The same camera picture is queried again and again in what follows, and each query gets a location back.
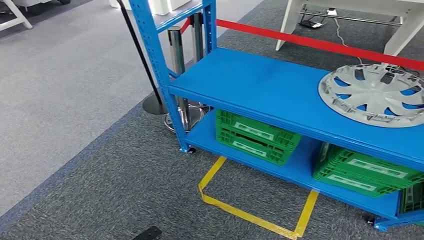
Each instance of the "lower shelf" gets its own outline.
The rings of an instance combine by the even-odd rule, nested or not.
[[[284,166],[277,166],[260,158],[228,147],[215,140],[215,111],[209,112],[186,136],[193,146],[227,157],[277,178],[314,189],[321,194],[388,219],[397,219],[399,192],[381,197],[368,197],[342,187],[329,185],[312,178],[314,162],[321,141],[304,136]]]

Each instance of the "dark gray carpet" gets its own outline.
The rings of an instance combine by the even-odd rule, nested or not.
[[[279,29],[284,4],[265,0],[241,22]],[[298,28],[296,34],[337,42],[332,21],[329,19],[319,30]],[[342,20],[340,25],[346,44],[375,51],[382,50],[388,33],[393,32],[381,25]],[[357,63],[356,58],[290,43],[275,52],[275,40],[233,31],[226,32],[219,43],[323,69]],[[422,60],[422,45],[422,38],[416,37],[402,55]],[[151,225],[164,231],[164,240],[282,239],[202,202],[197,184],[217,156],[202,150],[192,155],[179,153],[175,137],[162,124],[162,116],[143,112],[139,104],[119,121],[119,127],[113,126],[104,136],[101,144],[90,146],[91,151],[82,160],[72,162],[76,169],[14,222],[0,240],[131,240]],[[228,160],[205,192],[294,230],[309,191]],[[392,228],[388,233],[374,230],[363,220],[366,214],[320,195],[302,239],[424,239],[424,228],[416,225]]]

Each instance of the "top shelf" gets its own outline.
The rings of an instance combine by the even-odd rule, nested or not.
[[[318,95],[328,71],[218,48],[169,86],[172,94],[424,172],[424,125],[366,125]]]
[[[204,6],[209,4],[209,2],[209,0],[191,0],[166,15],[154,14],[153,20],[157,31],[160,33],[167,30],[169,27],[174,26],[194,13],[200,11],[204,8]]]

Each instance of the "metal rod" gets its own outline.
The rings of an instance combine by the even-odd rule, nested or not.
[[[194,62],[197,63],[204,57],[205,50],[203,49],[203,16],[201,12],[196,12],[190,17],[191,36],[193,38]]]
[[[181,28],[179,26],[172,26],[168,28],[168,37],[171,48],[172,64],[175,73],[180,75],[186,71]],[[188,131],[191,128],[189,101],[186,98],[177,97],[177,102],[184,130]]]
[[[379,20],[371,20],[371,19],[353,18],[353,17],[347,17],[347,16],[328,15],[328,14],[307,12],[307,11],[300,11],[300,13],[304,14],[304,15],[310,15],[310,16],[319,16],[319,17],[333,18],[333,19],[344,19],[344,20],[364,22],[364,23],[389,25],[389,26],[395,26],[395,27],[402,26],[402,24],[400,24],[400,23],[390,22],[390,21],[379,21]]]
[[[153,80],[152,73],[150,72],[149,65],[147,64],[145,55],[143,54],[142,47],[140,46],[139,40],[137,39],[136,32],[134,31],[133,25],[131,24],[130,17],[128,16],[127,10],[125,9],[124,3],[122,0],[117,0],[122,12],[123,18],[125,19],[128,30],[131,33],[132,40],[134,41],[135,47],[137,48],[138,55],[140,55],[141,61],[143,62],[144,69],[147,73],[148,80],[150,85],[153,88],[154,95],[156,95],[157,102],[159,105],[162,105],[161,96],[159,95],[158,89],[156,88],[155,81]]]

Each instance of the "white chair leg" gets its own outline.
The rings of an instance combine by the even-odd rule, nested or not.
[[[16,19],[9,21],[11,22],[9,24],[9,26],[7,27],[12,27],[14,25],[23,23],[23,25],[27,28],[27,29],[32,29],[33,26],[31,25],[31,23],[28,21],[28,19],[22,14],[21,11],[19,11],[18,7],[16,7],[16,5],[12,2],[12,0],[3,0],[4,3],[7,5],[7,7],[12,11],[12,13],[16,16]]]
[[[386,43],[384,54],[396,56],[424,26],[424,11],[413,11]]]
[[[284,19],[282,20],[281,33],[291,34],[296,28],[299,21],[299,12],[302,10],[304,0],[288,0],[287,8],[285,9]],[[280,50],[285,41],[278,40],[275,50]]]

